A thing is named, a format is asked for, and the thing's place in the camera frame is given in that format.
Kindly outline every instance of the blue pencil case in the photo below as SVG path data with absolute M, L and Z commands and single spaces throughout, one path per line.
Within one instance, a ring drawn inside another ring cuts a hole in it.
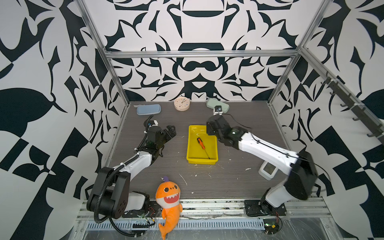
M 161 106 L 159 104 L 140 105 L 136 110 L 138 115 L 151 115 L 161 112 Z

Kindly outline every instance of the green case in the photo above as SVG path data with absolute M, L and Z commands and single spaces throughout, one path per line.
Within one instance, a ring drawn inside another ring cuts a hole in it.
M 227 113 L 229 110 L 229 105 L 226 103 L 222 103 L 215 98 L 210 98 L 207 100 L 207 107 L 215 109 L 215 106 L 221 106 L 223 113 Z

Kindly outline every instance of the wallpaper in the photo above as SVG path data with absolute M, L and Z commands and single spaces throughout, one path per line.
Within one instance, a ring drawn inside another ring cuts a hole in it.
M 112 64 L 131 101 L 268 100 L 290 57 L 124 58 Z
M 305 149 L 319 178 L 314 196 L 322 196 L 343 237 L 384 237 L 378 209 L 384 209 L 384 146 L 300 58 L 273 102 L 293 151 Z
M 73 227 L 124 103 L 72 0 L 0 7 L 1 239 Z
M 86 0 L 109 51 L 294 49 L 321 0 Z
M 335 0 L 307 45 L 381 119 L 384 119 L 383 20 L 382 0 Z

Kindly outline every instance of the white debris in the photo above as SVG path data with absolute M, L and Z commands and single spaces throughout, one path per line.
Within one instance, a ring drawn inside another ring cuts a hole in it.
M 179 174 L 180 177 L 184 180 L 185 184 L 188 186 L 188 183 L 185 181 L 185 179 L 183 178 L 183 176 L 181 176 L 181 174 Z

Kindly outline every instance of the screwdriver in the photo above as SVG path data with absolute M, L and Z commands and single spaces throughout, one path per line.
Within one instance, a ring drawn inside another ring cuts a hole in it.
M 201 140 L 201 138 L 197 138 L 197 142 L 200 144 L 200 146 L 204 149 L 205 153 L 207 154 L 208 158 L 211 159 L 207 153 L 207 150 L 205 149 L 204 147 L 204 144 L 203 144 L 203 141 Z

